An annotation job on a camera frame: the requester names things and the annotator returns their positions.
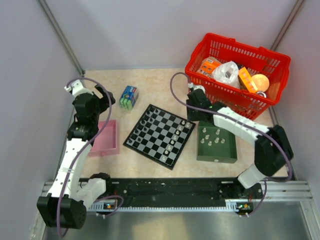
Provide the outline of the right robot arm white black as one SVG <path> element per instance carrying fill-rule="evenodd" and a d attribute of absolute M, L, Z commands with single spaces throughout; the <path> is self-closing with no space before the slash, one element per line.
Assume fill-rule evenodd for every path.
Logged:
<path fill-rule="evenodd" d="M 204 91 L 192 88 L 187 94 L 187 116 L 190 121 L 204 121 L 227 130 L 254 147 L 254 163 L 244 170 L 233 185 L 233 192 L 245 198 L 257 182 L 272 177 L 283 166 L 288 168 L 287 180 L 293 176 L 293 150 L 283 127 L 258 124 L 221 102 L 211 103 Z"/>

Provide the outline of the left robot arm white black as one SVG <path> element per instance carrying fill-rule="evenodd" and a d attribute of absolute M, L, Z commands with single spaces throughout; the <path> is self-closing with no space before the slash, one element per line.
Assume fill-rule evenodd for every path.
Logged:
<path fill-rule="evenodd" d="M 96 135 L 101 133 L 100 114 L 115 103 L 111 92 L 95 88 L 102 94 L 99 98 L 86 88 L 80 80 L 69 83 L 65 90 L 74 96 L 73 123 L 67 131 L 65 153 L 46 196 L 37 200 L 37 209 L 47 227 L 80 229 L 85 223 L 87 210 L 98 197 L 109 198 L 114 191 L 107 182 L 107 174 L 97 174 L 78 189 L 84 162 L 89 155 Z"/>

